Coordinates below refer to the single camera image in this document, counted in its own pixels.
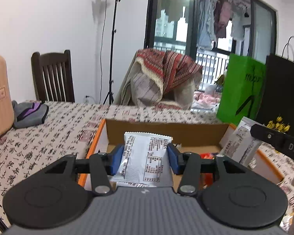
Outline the green mucun paper bag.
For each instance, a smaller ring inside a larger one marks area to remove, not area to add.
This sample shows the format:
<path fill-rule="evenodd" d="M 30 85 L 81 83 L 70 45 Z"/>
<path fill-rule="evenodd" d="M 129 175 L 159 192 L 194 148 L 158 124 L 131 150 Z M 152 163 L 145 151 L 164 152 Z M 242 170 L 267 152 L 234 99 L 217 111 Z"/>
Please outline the green mucun paper bag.
<path fill-rule="evenodd" d="M 243 117 L 255 120 L 265 79 L 265 64 L 248 56 L 230 54 L 217 118 L 234 125 L 238 125 Z"/>

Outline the studio light on stand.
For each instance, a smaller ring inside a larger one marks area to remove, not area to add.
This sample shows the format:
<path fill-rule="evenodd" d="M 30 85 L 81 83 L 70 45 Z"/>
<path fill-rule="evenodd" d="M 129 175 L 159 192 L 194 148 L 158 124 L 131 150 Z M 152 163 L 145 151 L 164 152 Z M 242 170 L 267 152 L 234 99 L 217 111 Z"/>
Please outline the studio light on stand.
<path fill-rule="evenodd" d="M 109 100 L 109 105 L 111 105 L 114 102 L 113 92 L 112 92 L 112 84 L 113 84 L 112 67 L 113 67 L 113 50 L 114 50 L 114 42 L 115 42 L 115 34 L 116 34 L 117 6 L 119 2 L 120 0 L 114 0 L 112 29 L 111 29 L 111 43 L 110 43 L 110 59 L 109 59 L 109 90 L 103 102 L 105 104 L 107 100 Z"/>

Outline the chair with red patterned blanket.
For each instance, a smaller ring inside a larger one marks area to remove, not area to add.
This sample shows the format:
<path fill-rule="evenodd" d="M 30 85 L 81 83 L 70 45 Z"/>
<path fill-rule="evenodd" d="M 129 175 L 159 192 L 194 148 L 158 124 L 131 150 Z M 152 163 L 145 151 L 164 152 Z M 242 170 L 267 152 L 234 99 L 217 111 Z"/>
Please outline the chair with red patterned blanket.
<path fill-rule="evenodd" d="M 139 49 L 113 104 L 189 110 L 202 78 L 203 67 L 188 55 Z"/>

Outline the dark wooden chair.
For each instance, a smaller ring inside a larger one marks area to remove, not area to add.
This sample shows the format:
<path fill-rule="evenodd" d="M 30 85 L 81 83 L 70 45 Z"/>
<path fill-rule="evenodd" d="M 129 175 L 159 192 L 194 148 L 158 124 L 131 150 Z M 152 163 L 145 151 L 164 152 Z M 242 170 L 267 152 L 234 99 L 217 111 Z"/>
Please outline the dark wooden chair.
<path fill-rule="evenodd" d="M 74 102 L 70 51 L 31 56 L 36 97 L 40 101 Z"/>

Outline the black paper bag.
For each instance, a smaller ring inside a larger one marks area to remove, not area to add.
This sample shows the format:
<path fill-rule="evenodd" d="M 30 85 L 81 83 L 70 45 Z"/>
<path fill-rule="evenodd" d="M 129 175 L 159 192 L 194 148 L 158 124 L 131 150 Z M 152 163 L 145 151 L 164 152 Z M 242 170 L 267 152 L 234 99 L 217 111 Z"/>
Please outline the black paper bag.
<path fill-rule="evenodd" d="M 294 136 L 294 61 L 270 54 L 266 58 L 264 93 L 256 122 L 268 125 L 282 118 Z"/>

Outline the grey purple folded cloth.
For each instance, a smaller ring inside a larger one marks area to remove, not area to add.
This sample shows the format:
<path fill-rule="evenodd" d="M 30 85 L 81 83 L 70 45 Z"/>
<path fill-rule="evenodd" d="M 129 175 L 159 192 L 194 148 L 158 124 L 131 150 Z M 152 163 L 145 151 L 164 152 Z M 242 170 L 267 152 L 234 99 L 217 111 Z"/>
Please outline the grey purple folded cloth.
<path fill-rule="evenodd" d="M 14 111 L 13 127 L 15 129 L 28 128 L 45 123 L 49 106 L 44 102 L 12 101 Z"/>

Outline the yellow dried flower branch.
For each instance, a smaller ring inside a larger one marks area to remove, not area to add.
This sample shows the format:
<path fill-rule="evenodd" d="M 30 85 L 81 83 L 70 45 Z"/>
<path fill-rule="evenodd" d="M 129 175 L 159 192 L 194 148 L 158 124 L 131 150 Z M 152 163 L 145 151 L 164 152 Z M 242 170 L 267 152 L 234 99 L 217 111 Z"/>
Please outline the yellow dried flower branch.
<path fill-rule="evenodd" d="M 290 125 L 284 123 L 281 116 L 277 117 L 275 121 L 269 121 L 266 127 L 281 133 L 286 133 L 290 130 Z"/>

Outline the white grey snack packet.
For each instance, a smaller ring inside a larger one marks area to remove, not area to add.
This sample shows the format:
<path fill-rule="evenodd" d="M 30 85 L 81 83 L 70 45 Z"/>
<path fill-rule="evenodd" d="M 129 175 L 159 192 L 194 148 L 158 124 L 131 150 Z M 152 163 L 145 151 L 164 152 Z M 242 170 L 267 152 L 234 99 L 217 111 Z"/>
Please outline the white grey snack packet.
<path fill-rule="evenodd" d="M 250 130 L 253 125 L 259 123 L 243 117 L 235 130 L 228 128 L 220 140 L 220 154 L 247 167 L 262 144 L 261 140 L 251 136 Z"/>

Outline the white label-back snack packet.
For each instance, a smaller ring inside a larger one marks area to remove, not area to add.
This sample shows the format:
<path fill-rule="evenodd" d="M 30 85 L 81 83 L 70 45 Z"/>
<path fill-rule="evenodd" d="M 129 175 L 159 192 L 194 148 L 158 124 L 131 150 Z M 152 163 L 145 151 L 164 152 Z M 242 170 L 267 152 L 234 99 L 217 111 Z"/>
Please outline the white label-back snack packet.
<path fill-rule="evenodd" d="M 167 152 L 171 136 L 125 132 L 125 146 L 117 173 L 110 180 L 119 186 L 172 187 Z"/>

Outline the hanging clothes on balcony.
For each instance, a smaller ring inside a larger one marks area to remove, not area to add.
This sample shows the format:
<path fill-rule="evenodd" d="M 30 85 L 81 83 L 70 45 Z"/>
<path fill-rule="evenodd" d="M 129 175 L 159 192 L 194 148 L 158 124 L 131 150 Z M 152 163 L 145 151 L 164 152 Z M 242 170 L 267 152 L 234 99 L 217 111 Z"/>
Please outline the hanging clothes on balcony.
<path fill-rule="evenodd" d="M 197 48 L 235 52 L 250 21 L 250 7 L 240 0 L 199 0 Z"/>

